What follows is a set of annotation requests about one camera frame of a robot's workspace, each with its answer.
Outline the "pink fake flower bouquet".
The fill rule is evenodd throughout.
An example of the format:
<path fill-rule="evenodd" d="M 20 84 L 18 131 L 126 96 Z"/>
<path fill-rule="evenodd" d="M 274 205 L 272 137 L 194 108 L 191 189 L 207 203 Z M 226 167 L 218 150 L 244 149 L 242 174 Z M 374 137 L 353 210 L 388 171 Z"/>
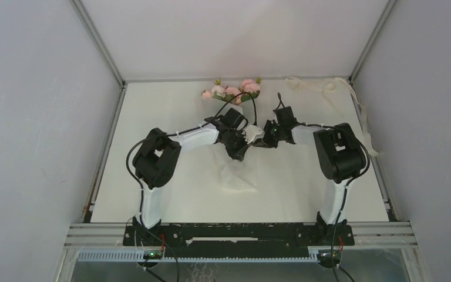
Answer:
<path fill-rule="evenodd" d="M 221 79 L 213 82 L 213 87 L 201 93 L 202 99 L 216 99 L 223 102 L 240 105 L 246 101 L 254 100 L 261 93 L 262 78 L 245 79 L 239 86 L 229 86 L 222 83 Z"/>

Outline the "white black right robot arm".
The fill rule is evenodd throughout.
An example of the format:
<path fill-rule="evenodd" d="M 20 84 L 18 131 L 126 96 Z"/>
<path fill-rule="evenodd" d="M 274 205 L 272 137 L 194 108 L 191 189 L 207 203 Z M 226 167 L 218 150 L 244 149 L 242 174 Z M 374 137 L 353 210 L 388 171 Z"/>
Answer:
<path fill-rule="evenodd" d="M 302 123 L 291 107 L 276 109 L 274 114 L 276 119 L 266 122 L 263 137 L 254 146 L 270 149 L 286 142 L 315 147 L 322 174 L 329 181 L 317 214 L 316 237 L 322 244 L 332 244 L 346 225 L 344 212 L 352 183 L 369 170 L 369 153 L 348 123 Z"/>

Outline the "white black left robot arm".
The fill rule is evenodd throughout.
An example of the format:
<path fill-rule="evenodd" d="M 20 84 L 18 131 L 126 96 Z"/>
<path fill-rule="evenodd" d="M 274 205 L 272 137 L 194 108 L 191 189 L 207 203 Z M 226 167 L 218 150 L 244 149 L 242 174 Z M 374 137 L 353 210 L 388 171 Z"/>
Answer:
<path fill-rule="evenodd" d="M 141 190 L 139 211 L 133 217 L 137 237 L 146 245 L 159 240 L 161 190 L 174 175 L 180 155 L 202 146 L 221 144 L 227 156 L 242 162 L 255 141 L 257 125 L 237 109 L 207 117 L 204 124 L 182 132 L 152 129 L 127 153 L 126 169 Z"/>

